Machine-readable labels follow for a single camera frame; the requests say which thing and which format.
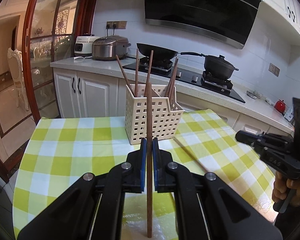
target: black sleeve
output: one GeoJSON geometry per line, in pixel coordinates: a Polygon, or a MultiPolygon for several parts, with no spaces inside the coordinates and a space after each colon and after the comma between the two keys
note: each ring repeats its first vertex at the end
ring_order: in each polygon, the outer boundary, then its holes
{"type": "Polygon", "coordinates": [[[279,213],[275,226],[281,231],[284,240],[300,240],[300,206],[288,206],[285,213],[279,213]]]}

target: black glass cooktop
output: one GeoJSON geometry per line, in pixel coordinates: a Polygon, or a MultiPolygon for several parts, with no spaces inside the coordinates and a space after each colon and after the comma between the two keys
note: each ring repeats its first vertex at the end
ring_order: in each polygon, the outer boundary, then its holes
{"type": "MultiPolygon", "coordinates": [[[[136,70],[136,64],[130,64],[130,65],[126,65],[123,68],[125,69],[130,69],[130,70],[136,70]]],[[[153,75],[158,75],[158,76],[162,76],[162,77],[170,77],[172,72],[173,72],[173,68],[171,69],[171,71],[169,72],[163,72],[163,71],[159,71],[159,70],[151,70],[151,74],[153,75]]],[[[142,66],[139,66],[139,71],[140,72],[144,72],[147,73],[148,72],[148,68],[144,68],[142,66]]],[[[240,101],[242,103],[245,103],[245,101],[238,95],[238,93],[236,91],[234,91],[233,89],[231,89],[231,91],[225,90],[220,86],[215,86],[211,83],[206,84],[203,81],[202,78],[202,74],[198,74],[196,72],[192,72],[186,69],[182,69],[182,68],[178,68],[177,69],[177,76],[176,76],[176,80],[188,83],[188,84],[192,84],[194,86],[197,87],[201,87],[210,91],[214,91],[216,93],[219,93],[221,95],[227,96],[229,98],[233,98],[237,101],[240,101]]]]}

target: human hand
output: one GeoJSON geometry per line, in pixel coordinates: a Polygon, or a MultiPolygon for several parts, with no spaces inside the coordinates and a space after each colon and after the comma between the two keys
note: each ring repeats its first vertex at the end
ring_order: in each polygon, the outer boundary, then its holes
{"type": "Polygon", "coordinates": [[[290,205],[293,207],[300,206],[300,180],[291,180],[283,177],[278,171],[275,172],[274,189],[272,191],[272,200],[279,202],[287,197],[287,188],[296,189],[296,194],[291,199],[290,205]]]}

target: pot handle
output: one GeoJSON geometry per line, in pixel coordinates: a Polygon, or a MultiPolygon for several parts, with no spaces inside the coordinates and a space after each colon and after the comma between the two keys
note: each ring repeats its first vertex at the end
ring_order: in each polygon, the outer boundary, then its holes
{"type": "Polygon", "coordinates": [[[178,53],[180,55],[192,55],[192,56],[199,56],[199,57],[205,57],[206,55],[204,54],[199,54],[199,53],[196,53],[196,52],[180,52],[178,53]]]}

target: checkered tablecloth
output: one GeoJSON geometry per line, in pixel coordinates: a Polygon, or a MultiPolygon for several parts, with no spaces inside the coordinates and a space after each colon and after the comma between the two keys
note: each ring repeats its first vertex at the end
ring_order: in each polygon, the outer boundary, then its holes
{"type": "MultiPolygon", "coordinates": [[[[176,138],[209,170],[215,172],[268,220],[274,176],[235,132],[211,110],[184,113],[176,138]]],[[[174,141],[159,141],[173,160],[190,171],[202,169],[174,141]]],[[[13,197],[15,235],[86,172],[108,172],[126,160],[131,146],[124,117],[41,119],[19,168],[13,197]]],[[[153,193],[153,238],[177,239],[175,213],[169,193],[153,193]]],[[[146,194],[127,194],[122,239],[146,239],[146,194]]]]}

